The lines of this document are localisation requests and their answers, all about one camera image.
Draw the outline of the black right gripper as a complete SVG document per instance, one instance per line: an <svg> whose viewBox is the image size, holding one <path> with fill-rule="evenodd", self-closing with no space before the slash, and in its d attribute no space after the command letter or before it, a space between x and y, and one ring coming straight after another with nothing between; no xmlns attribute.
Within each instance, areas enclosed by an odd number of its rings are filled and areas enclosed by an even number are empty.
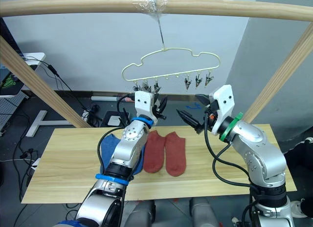
<svg viewBox="0 0 313 227"><path fill-rule="evenodd" d="M205 94L196 94L195 97L205 106L202 124L193 118L193 116L187 111L178 109L176 109L176 111L186 124L195 129L197 134L200 134L203 130L211 132L218 118L218 102L217 100L210 102L208 95Z"/></svg>

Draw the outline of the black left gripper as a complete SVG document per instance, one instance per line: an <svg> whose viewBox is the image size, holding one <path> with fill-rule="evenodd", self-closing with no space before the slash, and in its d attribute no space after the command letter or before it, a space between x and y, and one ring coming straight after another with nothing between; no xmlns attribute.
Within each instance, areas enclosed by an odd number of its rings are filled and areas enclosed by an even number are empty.
<svg viewBox="0 0 313 227"><path fill-rule="evenodd" d="M167 118L165 115L162 114L164 109L166 108L167 101L168 101L168 96L165 96L164 98L162 98L162 100L161 100L159 105L154 104L154 106L152 107L153 115L157 119L165 120Z"/></svg>

